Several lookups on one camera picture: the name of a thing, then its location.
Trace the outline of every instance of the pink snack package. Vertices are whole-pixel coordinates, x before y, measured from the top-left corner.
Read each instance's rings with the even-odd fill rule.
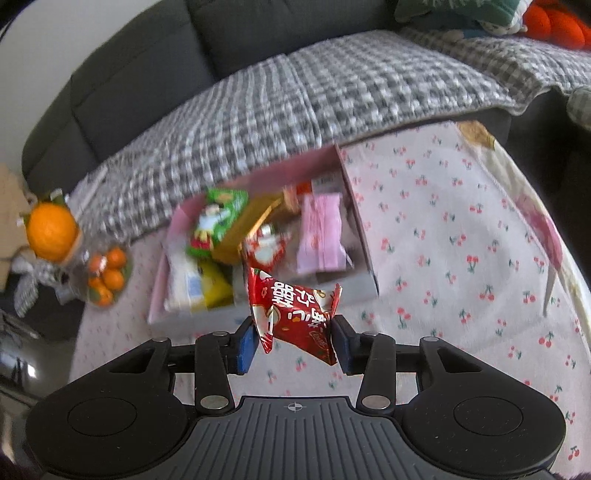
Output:
[[[340,243],[340,201],[340,193],[303,197],[296,256],[298,275],[346,270],[347,254]]]

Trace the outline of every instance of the tangerine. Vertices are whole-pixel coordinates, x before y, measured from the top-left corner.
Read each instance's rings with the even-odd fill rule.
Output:
[[[94,254],[88,261],[88,272],[99,274],[105,269],[106,260],[101,254]]]
[[[127,256],[120,247],[113,247],[107,253],[108,268],[123,268],[127,263]]]
[[[100,307],[108,307],[113,303],[113,292],[111,292],[107,287],[101,286],[94,289],[95,295],[94,297],[98,297],[97,300],[94,300],[94,304]]]
[[[27,238],[39,258],[64,261],[78,236],[78,225],[67,207],[50,202],[38,203],[28,218]]]
[[[125,286],[125,277],[119,270],[107,268],[103,274],[105,287],[112,291],[119,291]]]
[[[100,279],[100,277],[89,277],[88,278],[88,286],[92,288],[101,288],[104,287],[105,284]]]

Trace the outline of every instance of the green pillow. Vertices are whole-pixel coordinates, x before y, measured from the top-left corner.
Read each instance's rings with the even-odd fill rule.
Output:
[[[513,27],[532,0],[398,0],[394,12],[397,22],[428,12],[453,11],[473,20],[489,22],[500,27]]]

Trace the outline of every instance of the cardboard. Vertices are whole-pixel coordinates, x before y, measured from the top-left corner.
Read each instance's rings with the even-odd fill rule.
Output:
[[[345,181],[345,188],[353,198],[350,182],[342,163],[339,148],[336,145],[311,150],[295,155],[287,160],[269,167],[260,168],[247,175],[229,181],[221,187],[244,189],[249,195],[256,196],[276,193],[284,186],[300,184],[320,177],[331,171],[340,170]],[[199,194],[182,203],[174,212],[166,241],[188,235],[194,229],[199,213],[205,204],[205,194]],[[341,273],[323,273],[320,284],[306,285],[322,290],[332,290],[336,283],[343,287],[340,305],[347,306],[361,301],[374,299],[378,296],[378,287],[374,269],[368,255],[367,243],[363,232],[357,206],[353,205],[356,230],[362,243],[351,256],[354,268]],[[168,336],[204,335],[217,330],[233,332],[236,327],[250,314],[248,303],[234,304],[212,310],[194,313],[170,313],[164,310],[164,299],[167,295],[169,266],[163,250],[156,273],[148,324],[152,330]]]

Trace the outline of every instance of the red candy wrapper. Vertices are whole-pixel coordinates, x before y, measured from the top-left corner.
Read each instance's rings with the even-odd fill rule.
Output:
[[[265,353],[273,337],[291,343],[329,365],[336,363],[329,321],[342,288],[326,292],[280,282],[257,268],[248,271],[248,299]]]
[[[267,272],[273,271],[285,256],[288,239],[288,235],[274,233],[271,225],[263,225],[242,244],[246,264]]]

